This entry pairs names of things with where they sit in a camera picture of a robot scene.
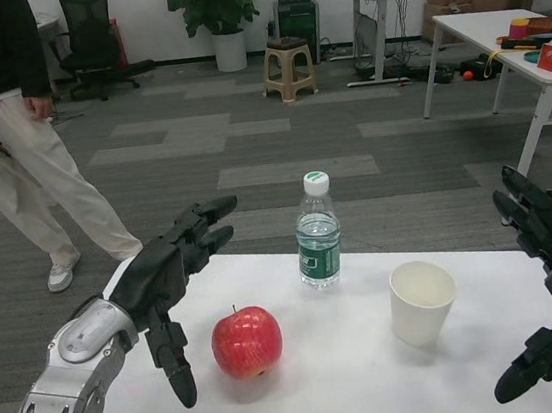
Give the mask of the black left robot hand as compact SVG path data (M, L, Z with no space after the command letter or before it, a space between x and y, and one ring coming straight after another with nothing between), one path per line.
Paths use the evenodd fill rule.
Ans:
M237 207L235 196L194 203L177 217L162 236L156 236L130 262L108 300L128 313L145 334L156 367L166 374L176 397L190 409L197 402L191 365L184 356L188 340L169 311L184 297L188 280L234 234L232 226L209 228Z

